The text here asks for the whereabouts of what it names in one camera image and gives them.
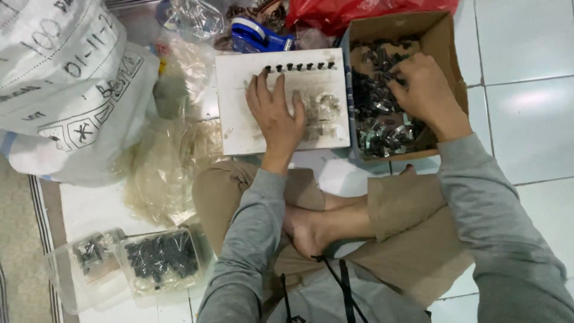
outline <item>cardboard box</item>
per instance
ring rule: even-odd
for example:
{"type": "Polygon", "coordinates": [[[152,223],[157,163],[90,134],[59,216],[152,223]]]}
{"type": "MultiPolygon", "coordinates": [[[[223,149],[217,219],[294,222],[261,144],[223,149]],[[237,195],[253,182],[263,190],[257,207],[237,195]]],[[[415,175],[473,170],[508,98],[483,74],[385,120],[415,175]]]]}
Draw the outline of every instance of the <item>cardboard box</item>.
{"type": "Polygon", "coordinates": [[[351,131],[352,153],[350,159],[355,159],[356,163],[368,162],[371,160],[410,160],[438,155],[436,149],[436,137],[427,128],[421,134],[420,141],[425,147],[421,151],[394,155],[386,158],[374,158],[366,160],[360,151],[357,142],[355,126],[354,99],[352,90],[352,68],[364,74],[373,75],[372,63],[361,62],[361,48],[351,51],[351,44],[356,42],[370,43],[377,39],[398,39],[403,36],[416,34],[420,37],[418,43],[413,43],[407,52],[420,51],[426,55],[431,55],[447,78],[448,84],[455,95],[456,101],[468,115],[468,98],[466,84],[460,74],[458,60],[456,58],[454,23],[452,15],[448,11],[428,11],[419,13],[397,13],[380,17],[365,18],[351,21],[345,35],[341,40],[340,47],[343,49],[343,59],[345,62],[345,75],[347,85],[347,106],[349,109],[349,121],[351,131]]]}

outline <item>blue tape dispenser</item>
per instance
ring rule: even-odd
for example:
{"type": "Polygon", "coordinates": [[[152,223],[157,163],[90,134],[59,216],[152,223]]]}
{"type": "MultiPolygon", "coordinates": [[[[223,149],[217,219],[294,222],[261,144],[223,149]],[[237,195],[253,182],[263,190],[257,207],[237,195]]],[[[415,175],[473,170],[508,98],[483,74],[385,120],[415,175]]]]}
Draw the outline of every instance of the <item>blue tape dispenser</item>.
{"type": "Polygon", "coordinates": [[[245,54],[290,51],[295,37],[278,36],[251,19],[237,17],[231,20],[231,39],[233,50],[245,54]]]}

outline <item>person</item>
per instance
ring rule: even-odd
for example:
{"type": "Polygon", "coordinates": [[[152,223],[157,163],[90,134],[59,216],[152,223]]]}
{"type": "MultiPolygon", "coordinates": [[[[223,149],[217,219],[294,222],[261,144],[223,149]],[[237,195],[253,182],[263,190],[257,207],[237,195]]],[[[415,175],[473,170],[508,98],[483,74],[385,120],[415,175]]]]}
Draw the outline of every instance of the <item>person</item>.
{"type": "Polygon", "coordinates": [[[214,164],[193,186],[219,255],[199,322],[429,322],[427,306],[472,261],[479,322],[574,322],[564,265],[473,133],[436,62],[418,53],[398,69],[408,89],[388,86],[435,133],[440,170],[369,179],[367,195],[355,198],[321,192],[310,170],[288,170],[305,130],[304,105],[295,93],[290,116],[284,76],[273,92],[265,70],[253,76],[246,99],[267,143],[261,167],[214,164]],[[293,243],[280,248],[283,231],[293,243]],[[329,243],[347,238],[368,242],[343,259],[322,256],[329,243]],[[283,289],[269,309],[268,268],[283,289]]]}

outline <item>plastic container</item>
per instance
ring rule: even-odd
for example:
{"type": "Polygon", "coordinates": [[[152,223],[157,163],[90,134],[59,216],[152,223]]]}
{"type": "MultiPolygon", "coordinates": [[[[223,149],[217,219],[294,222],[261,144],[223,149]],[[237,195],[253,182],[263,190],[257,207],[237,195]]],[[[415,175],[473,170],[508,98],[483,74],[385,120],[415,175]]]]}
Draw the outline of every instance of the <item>plastic container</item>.
{"type": "Polygon", "coordinates": [[[78,314],[97,307],[127,287],[116,257],[125,238],[119,228],[95,232],[46,255],[48,278],[66,312],[78,314]]]}
{"type": "Polygon", "coordinates": [[[118,258],[134,299],[205,287],[207,264],[199,245],[188,229],[123,240],[118,258]]]}

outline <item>left hand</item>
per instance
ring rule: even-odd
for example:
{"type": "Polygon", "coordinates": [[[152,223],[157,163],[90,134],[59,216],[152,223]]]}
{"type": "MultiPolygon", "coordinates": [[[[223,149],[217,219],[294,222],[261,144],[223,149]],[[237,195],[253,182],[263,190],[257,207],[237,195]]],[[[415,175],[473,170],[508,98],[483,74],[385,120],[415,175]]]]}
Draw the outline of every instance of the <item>left hand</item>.
{"type": "Polygon", "coordinates": [[[273,93],[267,89],[267,71],[253,75],[245,92],[247,105],[261,128],[267,149],[261,168],[287,175],[287,166],[305,132],[305,105],[299,93],[293,93],[292,117],[285,102],[285,74],[277,78],[273,93]]]}

